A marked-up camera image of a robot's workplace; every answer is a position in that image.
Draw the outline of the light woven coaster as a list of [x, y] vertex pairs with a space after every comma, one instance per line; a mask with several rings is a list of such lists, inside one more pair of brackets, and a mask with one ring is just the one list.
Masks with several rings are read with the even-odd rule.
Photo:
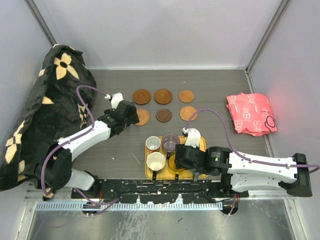
[[136, 112], [137, 112], [139, 122], [135, 123], [135, 125], [136, 126], [143, 126], [143, 125], [147, 124], [150, 119], [149, 112], [145, 109], [142, 109], [142, 108], [137, 109]]

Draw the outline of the dark walnut coaster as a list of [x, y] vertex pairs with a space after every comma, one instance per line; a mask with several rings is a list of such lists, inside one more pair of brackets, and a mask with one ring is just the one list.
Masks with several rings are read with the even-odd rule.
[[159, 122], [167, 123], [172, 119], [172, 112], [167, 108], [161, 108], [156, 112], [155, 117]]

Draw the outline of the dark brown ringed coaster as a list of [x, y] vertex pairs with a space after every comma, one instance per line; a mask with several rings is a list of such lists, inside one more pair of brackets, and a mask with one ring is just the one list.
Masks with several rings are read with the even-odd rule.
[[156, 103], [160, 105], [167, 105], [169, 104], [173, 99], [173, 94], [168, 89], [158, 89], [154, 93], [154, 100]]

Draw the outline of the light wooden coaster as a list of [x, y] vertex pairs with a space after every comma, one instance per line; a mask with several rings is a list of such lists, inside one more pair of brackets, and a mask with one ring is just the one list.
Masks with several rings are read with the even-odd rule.
[[182, 90], [178, 94], [178, 98], [183, 103], [191, 103], [194, 100], [195, 96], [194, 93], [190, 90]]
[[196, 113], [197, 110], [192, 106], [184, 106], [180, 109], [180, 118], [184, 121], [189, 121], [190, 117]]

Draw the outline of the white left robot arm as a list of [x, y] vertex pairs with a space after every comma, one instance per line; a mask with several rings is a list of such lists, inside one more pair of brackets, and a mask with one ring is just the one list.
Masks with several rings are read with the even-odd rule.
[[45, 141], [38, 147], [34, 174], [45, 197], [64, 187], [82, 190], [88, 198], [100, 193], [97, 178], [87, 171], [72, 168], [73, 161], [99, 142], [119, 135], [139, 122], [133, 102], [121, 100], [116, 108], [107, 109], [93, 126], [56, 142]]

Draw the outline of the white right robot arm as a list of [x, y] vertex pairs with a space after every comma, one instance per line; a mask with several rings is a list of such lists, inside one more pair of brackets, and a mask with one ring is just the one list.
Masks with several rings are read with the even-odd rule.
[[306, 155], [274, 158], [235, 153], [229, 148], [199, 147], [178, 144], [175, 167], [208, 176], [220, 176], [219, 191], [225, 197], [246, 191], [280, 190], [293, 197], [312, 197], [310, 172]]

